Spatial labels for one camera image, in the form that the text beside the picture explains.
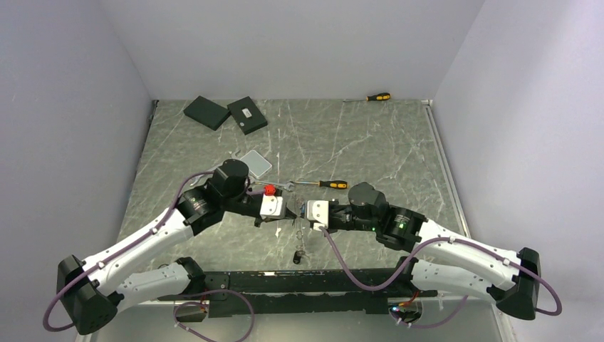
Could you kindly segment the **metal keyring plate with rings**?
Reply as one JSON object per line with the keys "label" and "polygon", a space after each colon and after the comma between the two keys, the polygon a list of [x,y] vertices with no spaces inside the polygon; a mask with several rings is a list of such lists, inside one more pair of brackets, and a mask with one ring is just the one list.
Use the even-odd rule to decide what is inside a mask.
{"label": "metal keyring plate with rings", "polygon": [[292,211],[296,214],[296,218],[293,221],[296,233],[296,252],[298,253],[298,255],[302,256],[306,253],[302,213],[302,206],[304,205],[304,201],[299,196],[294,195],[292,199],[292,205]]}

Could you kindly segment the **key with black fob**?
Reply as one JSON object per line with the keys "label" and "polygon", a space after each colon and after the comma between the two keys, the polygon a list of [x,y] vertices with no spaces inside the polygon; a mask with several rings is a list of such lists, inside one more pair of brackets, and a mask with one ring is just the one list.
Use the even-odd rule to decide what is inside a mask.
{"label": "key with black fob", "polygon": [[292,262],[297,265],[310,264],[311,258],[309,254],[304,250],[298,250],[294,252]]}

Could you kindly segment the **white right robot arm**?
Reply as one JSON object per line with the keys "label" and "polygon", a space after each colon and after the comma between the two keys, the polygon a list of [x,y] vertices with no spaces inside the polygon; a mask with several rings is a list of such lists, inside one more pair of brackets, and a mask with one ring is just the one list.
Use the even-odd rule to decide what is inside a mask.
{"label": "white right robot arm", "polygon": [[411,209],[390,204],[372,185],[361,182],[348,193],[348,203],[329,201],[323,210],[327,230],[372,232],[395,251],[417,250],[447,265],[411,261],[392,277],[394,290],[457,292],[483,299],[514,318],[531,321],[537,314],[540,255],[524,247],[500,249],[453,232]]}

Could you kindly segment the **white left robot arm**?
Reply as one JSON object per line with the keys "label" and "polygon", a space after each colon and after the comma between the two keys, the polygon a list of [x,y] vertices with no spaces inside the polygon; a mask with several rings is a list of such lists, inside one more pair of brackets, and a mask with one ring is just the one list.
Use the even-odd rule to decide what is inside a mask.
{"label": "white left robot arm", "polygon": [[75,328],[88,335],[143,301],[171,295],[199,297],[205,275],[190,257],[177,259],[165,270],[136,270],[221,222],[227,212],[252,217],[257,227],[296,218],[279,190],[251,190],[249,168],[240,160],[225,160],[196,177],[207,180],[189,190],[180,187],[158,217],[124,240],[84,259],[69,255],[59,262],[56,296],[43,316],[47,331]]}

